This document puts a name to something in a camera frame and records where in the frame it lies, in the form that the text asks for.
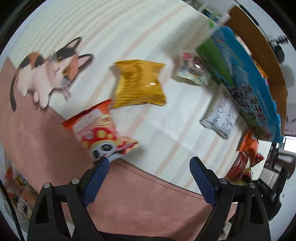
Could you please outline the orange snack bag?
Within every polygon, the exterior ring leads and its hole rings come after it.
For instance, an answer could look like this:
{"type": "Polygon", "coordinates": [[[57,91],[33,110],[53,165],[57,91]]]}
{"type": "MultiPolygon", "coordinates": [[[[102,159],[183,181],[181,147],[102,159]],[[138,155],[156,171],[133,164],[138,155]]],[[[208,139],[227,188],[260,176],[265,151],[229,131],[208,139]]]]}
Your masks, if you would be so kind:
{"type": "Polygon", "coordinates": [[[254,135],[253,130],[249,129],[248,133],[242,139],[238,151],[245,153],[250,159],[251,167],[264,160],[264,156],[258,152],[259,142],[254,135]]]}

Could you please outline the red panda snack bag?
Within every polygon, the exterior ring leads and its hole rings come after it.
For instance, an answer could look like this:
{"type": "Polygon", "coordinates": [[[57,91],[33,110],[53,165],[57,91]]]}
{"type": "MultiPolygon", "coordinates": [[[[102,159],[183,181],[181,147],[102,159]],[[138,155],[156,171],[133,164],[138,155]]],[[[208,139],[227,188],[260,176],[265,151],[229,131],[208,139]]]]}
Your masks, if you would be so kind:
{"type": "Polygon", "coordinates": [[[111,99],[107,99],[62,123],[96,161],[105,157],[111,162],[138,146],[138,141],[117,132],[109,112],[110,104],[111,99]]]}

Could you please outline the white-grey barcode snack bag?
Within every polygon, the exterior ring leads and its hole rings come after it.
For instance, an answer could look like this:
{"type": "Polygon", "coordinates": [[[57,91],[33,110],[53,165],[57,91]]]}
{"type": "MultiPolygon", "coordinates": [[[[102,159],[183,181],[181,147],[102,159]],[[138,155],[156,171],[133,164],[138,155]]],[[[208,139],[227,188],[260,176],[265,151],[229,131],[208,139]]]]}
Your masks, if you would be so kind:
{"type": "Polygon", "coordinates": [[[210,104],[200,119],[200,124],[227,140],[238,118],[241,106],[228,89],[220,84],[210,104]]]}

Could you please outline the yellow snack bag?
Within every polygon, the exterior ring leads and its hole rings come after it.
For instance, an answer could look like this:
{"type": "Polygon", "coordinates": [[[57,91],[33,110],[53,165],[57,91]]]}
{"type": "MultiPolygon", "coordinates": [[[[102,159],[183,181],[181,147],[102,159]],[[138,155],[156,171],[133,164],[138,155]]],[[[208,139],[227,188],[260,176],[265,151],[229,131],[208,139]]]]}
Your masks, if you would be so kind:
{"type": "Polygon", "coordinates": [[[114,95],[112,108],[130,105],[155,104],[165,106],[166,95],[158,80],[165,64],[146,60],[123,60],[114,65],[120,75],[114,95]]]}

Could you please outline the small pink-white snack packet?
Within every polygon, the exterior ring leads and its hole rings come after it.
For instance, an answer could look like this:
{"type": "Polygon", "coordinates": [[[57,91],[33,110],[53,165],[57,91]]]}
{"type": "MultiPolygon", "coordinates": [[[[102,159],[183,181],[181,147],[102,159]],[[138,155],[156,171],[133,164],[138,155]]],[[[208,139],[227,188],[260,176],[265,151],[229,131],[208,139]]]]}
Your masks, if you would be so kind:
{"type": "Polygon", "coordinates": [[[208,85],[211,74],[195,50],[182,50],[179,56],[176,75],[197,85],[208,85]]]}

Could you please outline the red candy bag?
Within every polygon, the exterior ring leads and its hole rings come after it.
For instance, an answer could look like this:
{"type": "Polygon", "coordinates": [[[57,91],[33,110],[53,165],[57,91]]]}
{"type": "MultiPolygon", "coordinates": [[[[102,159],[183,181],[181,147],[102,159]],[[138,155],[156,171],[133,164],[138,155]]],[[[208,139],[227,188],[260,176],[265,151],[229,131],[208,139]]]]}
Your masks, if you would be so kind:
{"type": "Polygon", "coordinates": [[[247,178],[252,176],[250,160],[244,152],[239,152],[224,178],[231,184],[246,186],[247,181],[243,180],[244,175],[247,178]]]}

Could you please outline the cardboard snack box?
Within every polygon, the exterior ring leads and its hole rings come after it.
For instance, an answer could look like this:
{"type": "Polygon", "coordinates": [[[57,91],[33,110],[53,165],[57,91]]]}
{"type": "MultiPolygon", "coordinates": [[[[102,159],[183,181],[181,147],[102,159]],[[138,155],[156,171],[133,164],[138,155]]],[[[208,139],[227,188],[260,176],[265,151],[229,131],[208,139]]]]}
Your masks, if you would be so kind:
{"type": "Polygon", "coordinates": [[[264,141],[281,143],[287,121],[287,87],[262,31],[240,6],[197,52],[217,83],[241,106],[248,127],[264,141]]]}

